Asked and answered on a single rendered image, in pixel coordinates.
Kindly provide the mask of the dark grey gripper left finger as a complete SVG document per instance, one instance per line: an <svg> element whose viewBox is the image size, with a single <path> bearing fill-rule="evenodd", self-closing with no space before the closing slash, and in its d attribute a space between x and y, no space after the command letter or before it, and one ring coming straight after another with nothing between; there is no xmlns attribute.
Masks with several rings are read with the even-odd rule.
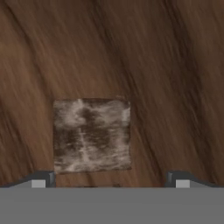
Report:
<svg viewBox="0 0 224 224"><path fill-rule="evenodd" d="M35 171L20 180L11 182L6 185L1 185L1 188L6 187L26 187L26 188L52 188L55 187L54 171Z"/></svg>

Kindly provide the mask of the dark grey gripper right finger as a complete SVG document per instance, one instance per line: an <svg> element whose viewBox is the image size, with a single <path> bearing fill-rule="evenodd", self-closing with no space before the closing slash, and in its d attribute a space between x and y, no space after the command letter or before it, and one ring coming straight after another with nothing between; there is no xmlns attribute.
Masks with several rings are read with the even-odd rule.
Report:
<svg viewBox="0 0 224 224"><path fill-rule="evenodd" d="M168 171L166 175L166 187L172 188L194 188L194 187L217 187L224 188L204 180L200 180L188 171Z"/></svg>

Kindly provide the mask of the translucent grey ice cube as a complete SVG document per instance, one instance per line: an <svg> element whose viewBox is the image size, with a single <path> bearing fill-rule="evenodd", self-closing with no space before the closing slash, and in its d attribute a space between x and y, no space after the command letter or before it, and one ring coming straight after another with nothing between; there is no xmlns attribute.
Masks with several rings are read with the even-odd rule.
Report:
<svg viewBox="0 0 224 224"><path fill-rule="evenodd" d="M93 98L56 101L53 163L57 174L129 169L130 103Z"/></svg>

